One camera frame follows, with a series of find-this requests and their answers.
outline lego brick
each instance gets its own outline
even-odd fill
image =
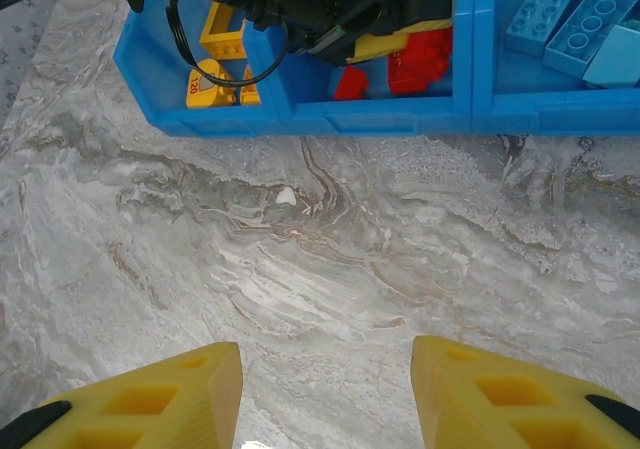
[[[640,81],[640,32],[614,26],[583,79],[607,89],[634,87]]]
[[[505,46],[542,57],[544,46],[572,0],[524,0],[506,30]]]
[[[202,30],[200,45],[217,61],[247,58],[242,43],[246,21],[239,31],[229,32],[233,13],[233,7],[214,2]]]
[[[369,76],[361,69],[347,66],[342,74],[334,101],[355,101],[362,99],[369,88]]]
[[[200,61],[200,68],[207,74],[211,74],[219,79],[231,81],[231,75],[213,59]],[[198,71],[193,69],[189,74],[189,85],[187,87],[187,107],[197,109],[203,107],[232,106],[236,103],[235,89],[230,87],[217,86],[208,79],[202,77]]]
[[[639,86],[590,90],[582,78],[544,66],[542,59],[506,49],[505,31],[521,5],[522,0],[475,0],[474,134],[640,134]],[[456,51],[462,52],[460,46],[456,45],[454,56]]]
[[[628,27],[634,31],[640,31],[640,21],[637,19],[628,19],[620,24],[621,26]]]
[[[253,77],[253,72],[251,68],[247,64],[247,67],[244,70],[244,78],[243,79],[251,79]],[[252,106],[262,104],[260,100],[260,94],[258,94],[258,87],[256,84],[252,84],[250,86],[245,86],[240,89],[240,104],[243,106]]]
[[[543,62],[581,78],[613,26],[624,21],[638,0],[583,0],[547,45]]]
[[[399,96],[426,91],[449,71],[452,49],[451,28],[411,34],[407,47],[389,55],[387,79],[391,92]]]
[[[356,41],[355,53],[348,59],[349,64],[370,61],[384,57],[405,48],[408,34],[391,34],[389,36],[373,36],[365,34]]]

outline black cable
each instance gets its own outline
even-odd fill
[[[187,64],[189,64],[196,71],[202,74],[202,77],[207,79],[212,84],[215,84],[216,86],[238,88],[257,84],[258,82],[261,82],[269,77],[273,73],[273,71],[278,68],[278,66],[282,63],[284,57],[287,55],[287,52],[289,50],[289,27],[283,20],[280,20],[280,27],[282,27],[282,30],[284,31],[284,44],[282,46],[280,54],[278,54],[278,57],[276,58],[274,63],[271,64],[271,66],[269,66],[262,74],[252,77],[251,79],[244,79],[241,81],[229,81],[212,76],[211,74],[207,74],[202,69],[200,69],[200,66],[198,66],[198,63],[193,57],[191,48],[189,47],[189,42],[187,41],[187,36],[184,33],[182,21],[180,20],[180,14],[178,13],[178,1],[179,0],[169,0],[169,5],[166,9],[167,21],[169,22],[169,28],[171,29],[171,34],[173,35],[173,40],[176,43],[178,52]]]

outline rectangular hole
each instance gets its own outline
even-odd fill
[[[555,400],[534,379],[523,376],[488,376],[476,385],[494,406],[548,406]]]
[[[456,359],[458,361],[472,361],[480,357],[478,354],[474,354],[471,351],[465,351],[464,349],[457,347],[448,347],[447,354],[451,359]]]
[[[104,409],[107,415],[157,415],[169,405],[178,393],[178,386],[138,386],[125,389]]]
[[[211,27],[209,28],[209,34],[220,34],[227,32],[229,24],[231,23],[231,17],[233,16],[233,8],[224,4],[218,5],[216,17],[213,19]]]
[[[144,433],[127,429],[82,430],[59,449],[133,449]]]
[[[207,356],[198,357],[196,359],[191,359],[190,361],[184,362],[180,364],[180,367],[185,369],[195,369],[196,367],[201,367],[204,363],[207,362]]]
[[[573,419],[511,421],[531,449],[607,449],[610,446],[591,429]]]

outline bin compartment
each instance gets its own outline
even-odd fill
[[[387,58],[358,64],[369,79],[366,99],[333,100],[344,68],[310,55],[289,54],[258,84],[259,105],[187,109],[190,67],[174,46],[165,17],[165,0],[147,0],[141,14],[129,15],[115,61],[147,120],[172,136],[251,137],[259,135],[388,136],[471,131],[473,8],[475,0],[456,0],[451,70],[426,93],[394,97],[387,84]],[[210,57],[198,41],[211,3],[180,0],[179,11],[197,60]],[[241,24],[242,18],[236,18]],[[244,48],[248,61],[220,61],[234,77],[247,62],[259,74],[277,57],[281,29],[260,32],[248,23]]]
[[[590,89],[580,78],[536,57],[507,49],[511,25],[525,0],[476,0],[474,9],[473,130],[476,133],[631,135],[640,133],[640,89]],[[557,27],[572,30],[572,0]],[[617,15],[637,17],[637,0],[615,0]]]

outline yellow lego brick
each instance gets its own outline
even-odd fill
[[[200,62],[200,68],[207,74],[220,79],[231,81],[231,76],[218,61],[205,59]],[[209,82],[195,69],[189,74],[187,87],[187,107],[190,109],[203,107],[232,106],[236,102],[236,89],[221,87]]]
[[[231,449],[242,394],[235,343],[219,343],[52,399],[71,410],[24,449]]]
[[[217,61],[247,58],[242,43],[246,21],[239,31],[227,32],[233,11],[233,7],[214,2],[200,36],[200,45]]]
[[[404,29],[400,29],[397,34],[413,34],[416,32],[428,32],[439,31],[441,29],[448,29],[453,26],[453,18],[440,19],[438,21],[422,21],[411,26],[407,26]]]
[[[244,79],[251,79],[252,77],[253,72],[251,72],[251,68],[247,64],[247,68],[244,70]],[[242,104],[243,106],[262,104],[256,84],[245,86],[240,89],[240,104]]]
[[[439,337],[417,337],[411,361],[427,449],[640,449],[585,396],[596,384]]]
[[[366,34],[356,41],[354,56],[350,57],[347,62],[356,64],[398,52],[405,48],[408,40],[408,34],[391,34],[390,36]]]

